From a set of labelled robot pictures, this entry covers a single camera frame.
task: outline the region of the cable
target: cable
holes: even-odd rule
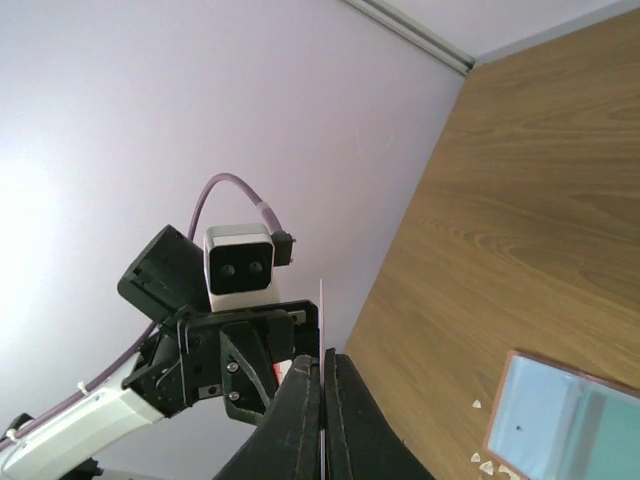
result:
[[[253,188],[251,188],[240,177],[237,177],[231,173],[220,173],[218,175],[214,175],[213,177],[211,177],[211,179],[204,186],[202,193],[200,193],[200,196],[198,197],[198,201],[196,202],[196,206],[193,211],[193,216],[191,217],[189,233],[187,235],[189,240],[193,241],[196,228],[198,226],[198,220],[200,219],[202,208],[204,207],[204,203],[207,200],[209,193],[217,183],[223,180],[229,181],[237,185],[238,187],[240,187],[240,189],[247,195],[247,197],[249,197],[249,199],[253,202],[253,204],[256,207],[258,207],[258,209],[262,213],[262,217],[264,218],[265,223],[267,224],[267,227],[269,227],[269,230],[272,233],[278,230],[282,230],[282,226],[280,225],[280,221],[278,220],[278,217],[276,216],[275,212],[271,209],[271,207],[265,201],[262,200],[260,195],[258,195]],[[64,412],[65,410],[73,406],[75,403],[82,400],[87,393],[90,393],[96,388],[98,388],[100,384],[102,384],[102,382],[104,382],[107,378],[113,375],[113,373],[116,370],[118,370],[122,365],[124,365],[124,363],[127,360],[129,360],[140,349],[142,344],[151,336],[151,333],[153,333],[153,331],[155,330],[155,327],[156,327],[155,323],[151,323],[145,329],[145,331],[142,332],[142,335],[140,335],[136,339],[133,345],[127,348],[122,353],[122,355],[116,358],[116,360],[111,365],[109,365],[102,373],[100,373],[96,378],[91,380],[86,385],[83,391],[77,390],[73,395],[69,396],[67,399],[63,400],[55,407],[51,408],[50,410],[40,415],[38,418],[24,425],[17,432],[15,432],[15,439],[19,440],[25,437],[26,435],[34,431],[36,428],[38,428],[42,424],[48,422],[53,417],[61,414],[62,412]],[[13,445],[13,441],[10,438],[7,438],[7,437],[3,438],[2,440],[0,440],[0,452],[11,445]]]

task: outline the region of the white wall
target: white wall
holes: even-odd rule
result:
[[[298,238],[283,296],[323,277],[341,347],[461,83],[337,0],[0,3],[0,426],[141,332],[116,282],[221,171]],[[223,186],[201,226],[257,218]],[[210,401],[100,458],[206,479],[250,431]]]
[[[640,0],[386,1],[480,63],[640,6]],[[567,23],[569,28],[557,28]],[[549,29],[553,36],[537,38]],[[510,49],[513,44],[518,48]]]

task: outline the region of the black cable connector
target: black cable connector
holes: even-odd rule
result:
[[[271,234],[271,241],[275,248],[273,266],[283,267],[291,263],[293,253],[294,238],[284,230],[278,230]]]

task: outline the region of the wooden surface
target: wooden surface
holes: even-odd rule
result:
[[[347,352],[436,478],[477,480],[510,348],[640,388],[640,10],[471,73]]]

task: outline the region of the small white fragment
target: small white fragment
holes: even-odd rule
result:
[[[498,472],[506,473],[507,475],[509,475],[509,480],[522,480],[522,477],[520,475],[518,475],[515,472],[512,472],[509,468],[505,467],[504,465],[500,465],[498,467]]]
[[[487,475],[493,475],[493,462],[491,460],[484,462],[479,468]]]

